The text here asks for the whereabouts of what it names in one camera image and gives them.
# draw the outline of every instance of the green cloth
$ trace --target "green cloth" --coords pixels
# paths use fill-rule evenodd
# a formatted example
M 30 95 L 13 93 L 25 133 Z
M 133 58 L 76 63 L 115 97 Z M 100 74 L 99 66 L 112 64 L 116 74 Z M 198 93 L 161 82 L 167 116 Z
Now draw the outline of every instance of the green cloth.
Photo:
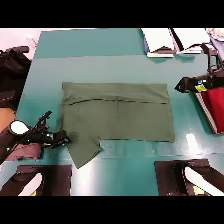
M 100 139 L 175 140 L 166 84 L 64 82 L 63 92 L 61 128 L 77 168 L 101 150 Z

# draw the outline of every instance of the black object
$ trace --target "black object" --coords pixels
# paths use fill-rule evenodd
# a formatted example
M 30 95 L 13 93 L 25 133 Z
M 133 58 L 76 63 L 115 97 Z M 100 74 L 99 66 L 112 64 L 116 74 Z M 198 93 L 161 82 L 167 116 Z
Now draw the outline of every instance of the black object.
M 0 165 L 19 144 L 28 145 L 30 143 L 39 143 L 42 147 L 51 146 L 52 148 L 56 148 L 70 142 L 66 132 L 63 130 L 57 133 L 47 131 L 49 127 L 46 124 L 46 120 L 51 113 L 51 111 L 45 113 L 34 128 L 27 126 L 21 121 L 13 121 L 0 133 Z M 12 130 L 14 122 L 22 123 L 27 131 L 19 134 L 15 133 Z
M 216 50 L 209 49 L 206 44 L 195 44 L 192 47 L 202 47 L 205 54 L 208 55 L 207 74 L 198 77 L 183 77 L 174 88 L 181 93 L 198 93 L 208 89 L 224 87 L 224 63 L 220 63 Z M 216 57 L 216 68 L 212 65 L 212 56 Z
M 0 196 L 18 196 L 23 188 L 41 173 L 42 182 L 36 196 L 69 196 L 72 165 L 18 166 L 16 173 L 4 184 Z
M 5 52 L 0 50 L 0 92 L 15 91 L 14 99 L 1 107 L 16 110 L 30 69 L 31 61 L 23 54 L 28 53 L 29 47 L 14 47 Z
M 207 159 L 156 161 L 154 165 L 160 196 L 195 196 L 194 184 L 184 179 L 183 164 L 197 169 L 210 167 Z

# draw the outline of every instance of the folded cloth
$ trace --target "folded cloth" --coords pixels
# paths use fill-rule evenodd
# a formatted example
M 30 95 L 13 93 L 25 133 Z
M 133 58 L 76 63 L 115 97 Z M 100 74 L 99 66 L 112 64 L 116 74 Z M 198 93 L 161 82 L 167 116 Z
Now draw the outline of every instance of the folded cloth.
M 6 160 L 19 160 L 22 158 L 37 160 L 40 158 L 40 154 L 41 145 L 38 143 L 18 145 Z
M 201 92 L 203 101 L 217 126 L 217 133 L 224 132 L 224 88 Z
M 101 150 L 100 139 L 174 142 L 166 84 L 65 82 L 63 92 L 61 128 L 77 168 Z

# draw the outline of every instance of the table surface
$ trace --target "table surface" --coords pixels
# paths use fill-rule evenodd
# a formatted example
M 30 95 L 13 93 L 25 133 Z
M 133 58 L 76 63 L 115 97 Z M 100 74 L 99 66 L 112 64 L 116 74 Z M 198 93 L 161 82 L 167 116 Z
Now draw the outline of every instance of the table surface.
M 71 195 L 158 195 L 155 161 L 207 158 L 224 173 L 224 137 L 214 135 L 192 94 L 174 90 L 183 76 L 206 73 L 207 56 L 149 59 L 140 29 L 42 32 L 17 112 L 34 125 L 48 110 L 58 130 L 62 82 L 167 83 L 176 141 L 103 140 L 103 151 L 80 169 L 73 164 Z M 21 164 L 71 164 L 66 147 L 45 149 L 38 161 L 5 162 L 0 186 Z

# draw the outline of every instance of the yellow label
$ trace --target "yellow label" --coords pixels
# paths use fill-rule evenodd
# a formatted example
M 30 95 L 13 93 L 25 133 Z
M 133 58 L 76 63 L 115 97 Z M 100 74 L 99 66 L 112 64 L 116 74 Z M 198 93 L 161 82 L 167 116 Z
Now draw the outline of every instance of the yellow label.
M 206 90 L 207 90 L 203 84 L 198 85 L 198 86 L 195 86 L 195 88 L 196 88 L 199 92 L 201 92 L 201 91 L 206 91 Z
M 199 188 L 197 186 L 194 186 L 193 188 L 194 188 L 195 195 L 199 195 L 199 194 L 204 194 L 205 193 L 201 188 Z
M 37 192 L 34 191 L 30 196 L 36 196 L 37 195 Z

